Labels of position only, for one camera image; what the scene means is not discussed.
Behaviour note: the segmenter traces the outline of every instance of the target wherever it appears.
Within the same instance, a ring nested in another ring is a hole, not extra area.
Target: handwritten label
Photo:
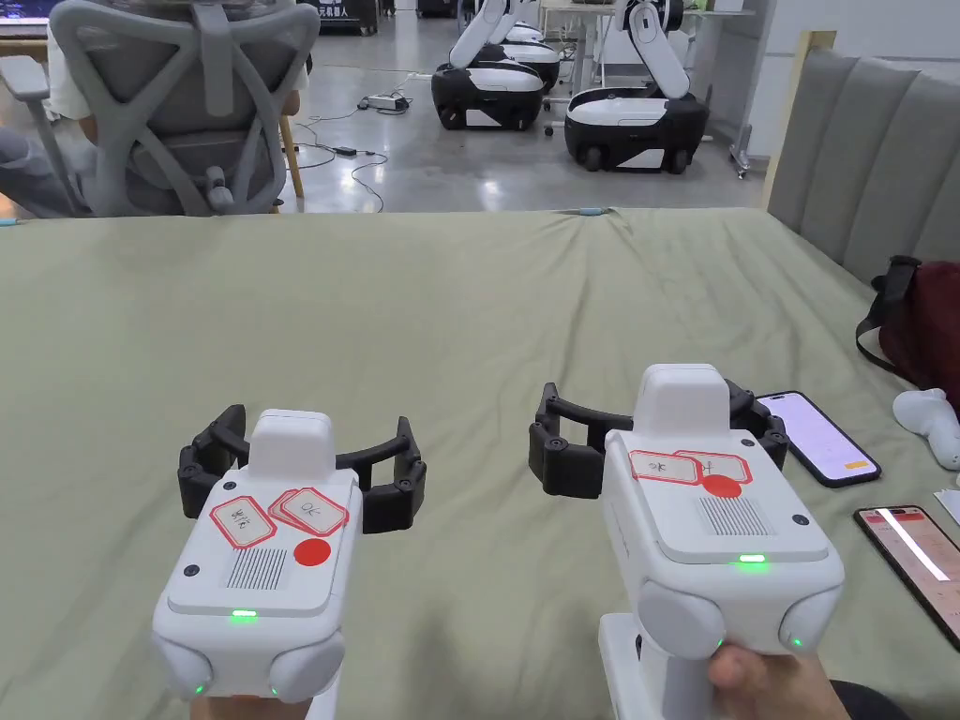
[[[696,450],[678,450],[677,455],[693,458],[704,469],[704,475],[726,475],[736,482],[746,485],[753,481],[750,466],[739,455],[726,455],[716,452],[697,452]]]
[[[276,525],[249,495],[234,497],[210,511],[210,517],[229,543],[238,549],[253,547],[276,533]]]
[[[349,520],[346,508],[313,488],[304,488],[290,495],[280,503],[280,510],[321,538],[333,535]]]
[[[630,453],[630,464],[635,480],[647,478],[685,485],[696,485],[700,482],[697,463],[691,458],[634,450]]]

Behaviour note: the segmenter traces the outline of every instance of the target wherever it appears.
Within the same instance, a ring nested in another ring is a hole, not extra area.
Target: black bag strap
[[[894,255],[891,257],[887,274],[885,276],[875,277],[870,283],[874,290],[876,290],[876,297],[870,306],[867,317],[860,321],[860,324],[856,327],[856,348],[860,350],[860,354],[878,368],[892,372],[907,382],[912,382],[912,380],[900,372],[893,363],[884,360],[882,357],[877,357],[864,348],[860,343],[860,338],[871,330],[882,327],[891,315],[903,307],[907,293],[913,285],[913,278],[917,273],[917,268],[919,268],[920,265],[920,260],[916,257],[910,257],[909,255]]]

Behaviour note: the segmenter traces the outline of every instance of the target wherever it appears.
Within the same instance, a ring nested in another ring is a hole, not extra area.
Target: red circle sticker
[[[320,538],[311,538],[294,548],[294,560],[307,567],[316,567],[329,559],[330,552],[329,542]]]
[[[726,497],[733,500],[743,492],[740,484],[726,475],[708,475],[704,478],[704,490],[714,497]]]

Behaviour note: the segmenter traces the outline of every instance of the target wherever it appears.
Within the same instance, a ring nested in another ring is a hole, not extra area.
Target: power strip
[[[410,107],[410,101],[399,95],[368,95],[357,105],[360,109],[378,108],[382,110],[391,110],[393,112],[403,112]]]

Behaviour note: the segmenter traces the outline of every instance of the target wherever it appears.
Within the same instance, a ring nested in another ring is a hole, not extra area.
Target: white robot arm
[[[497,31],[504,14],[510,11],[512,2],[519,2],[519,0],[486,0],[484,2],[480,12],[470,20],[467,29],[450,49],[450,64],[453,67],[463,69],[473,62],[480,49]]]
[[[560,418],[588,444],[559,436]],[[548,384],[530,428],[550,494],[600,497],[632,614],[600,646],[620,720],[707,720],[709,658],[724,642],[814,652],[840,597],[836,550],[780,473],[783,423],[709,365],[655,365],[632,418],[581,408]]]
[[[267,410],[250,444],[245,424],[231,406],[180,452],[197,523],[156,603],[154,643],[184,699],[319,697],[332,716],[356,537],[413,524],[426,465],[406,418],[392,440],[345,455],[320,413]],[[389,458],[393,484],[372,487]]]
[[[679,100],[690,91],[690,78],[670,47],[666,34],[677,30],[684,18],[683,0],[660,0],[662,20],[655,0],[616,0],[614,22],[627,31],[640,59],[663,95]]]

